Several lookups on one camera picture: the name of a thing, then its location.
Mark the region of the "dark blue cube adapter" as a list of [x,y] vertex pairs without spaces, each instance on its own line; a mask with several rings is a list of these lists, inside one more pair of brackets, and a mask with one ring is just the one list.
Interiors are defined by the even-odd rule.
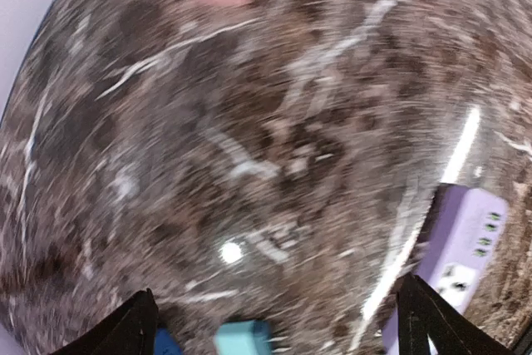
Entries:
[[154,355],[182,355],[182,350],[166,328],[158,328],[155,334]]

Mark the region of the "purple power strip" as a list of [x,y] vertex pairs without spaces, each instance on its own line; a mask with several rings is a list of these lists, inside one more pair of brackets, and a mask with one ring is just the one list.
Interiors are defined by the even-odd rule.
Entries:
[[438,186],[407,270],[464,313],[504,231],[508,203],[483,189]]

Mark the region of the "small teal plug adapter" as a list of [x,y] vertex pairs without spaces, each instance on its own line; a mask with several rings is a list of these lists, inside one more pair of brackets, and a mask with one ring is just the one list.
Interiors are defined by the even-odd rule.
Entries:
[[267,322],[249,320],[222,324],[214,335],[219,355],[271,355],[272,333]]

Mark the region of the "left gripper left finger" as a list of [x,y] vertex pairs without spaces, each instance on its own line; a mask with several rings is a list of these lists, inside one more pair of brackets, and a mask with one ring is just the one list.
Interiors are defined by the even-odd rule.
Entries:
[[151,355],[158,312],[153,293],[138,291],[93,329],[52,355]]

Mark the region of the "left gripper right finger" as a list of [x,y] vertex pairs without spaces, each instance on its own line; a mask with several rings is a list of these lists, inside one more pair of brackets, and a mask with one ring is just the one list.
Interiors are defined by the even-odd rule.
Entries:
[[423,279],[407,274],[397,293],[398,352],[498,355],[512,352],[465,319]]

